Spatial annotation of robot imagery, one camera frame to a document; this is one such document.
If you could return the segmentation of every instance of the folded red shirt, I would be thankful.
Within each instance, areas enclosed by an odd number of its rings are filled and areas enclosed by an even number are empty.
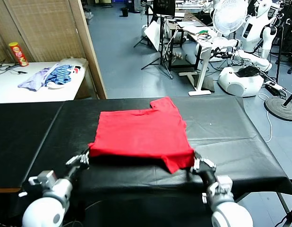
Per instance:
[[[119,155],[162,159],[171,173],[193,166],[186,122],[169,97],[150,109],[101,112],[90,156]]]

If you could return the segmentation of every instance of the trash bin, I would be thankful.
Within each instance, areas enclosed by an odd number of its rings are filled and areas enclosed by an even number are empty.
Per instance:
[[[128,8],[127,7],[122,8],[122,14],[123,14],[123,17],[128,17]]]

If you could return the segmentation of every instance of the floor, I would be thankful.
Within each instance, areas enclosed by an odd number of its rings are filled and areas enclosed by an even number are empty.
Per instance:
[[[149,66],[141,68],[158,57],[158,53],[145,45],[133,46],[141,38],[142,25],[146,24],[146,16],[129,13],[128,17],[120,17],[122,4],[115,4],[113,8],[92,7],[93,21],[89,25],[96,56],[107,90],[108,98],[136,98],[188,96],[192,85],[186,77],[179,77],[172,72],[174,79],[166,76],[162,67]],[[195,43],[183,45],[188,59],[194,61]],[[208,74],[218,79],[219,73],[209,67]],[[281,64],[279,84],[292,92],[292,74],[287,74],[289,66]],[[276,66],[269,72],[275,76]],[[271,96],[264,88],[262,93]],[[225,95],[215,81],[215,93],[211,95]],[[259,97],[244,98],[246,113],[265,140],[270,136],[270,127],[266,118],[263,100]],[[273,126],[273,137],[268,143],[271,151],[292,179],[292,122],[281,121],[270,116]],[[292,196],[284,195],[289,208],[292,207]],[[274,192],[252,193],[244,198],[241,205],[251,213],[255,227],[272,227],[279,222],[285,212]]]

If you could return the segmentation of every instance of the pringles can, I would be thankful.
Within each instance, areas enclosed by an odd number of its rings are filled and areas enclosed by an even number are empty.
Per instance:
[[[21,66],[26,66],[28,65],[28,61],[26,60],[19,44],[17,42],[12,42],[9,44],[12,52],[14,53],[14,55],[16,56],[16,58],[18,59],[18,62],[20,63]]]

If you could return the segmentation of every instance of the white fan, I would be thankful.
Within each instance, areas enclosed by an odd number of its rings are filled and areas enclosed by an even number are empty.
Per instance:
[[[213,26],[219,36],[228,35],[242,26],[248,11],[248,2],[244,0],[222,0],[213,12]]]

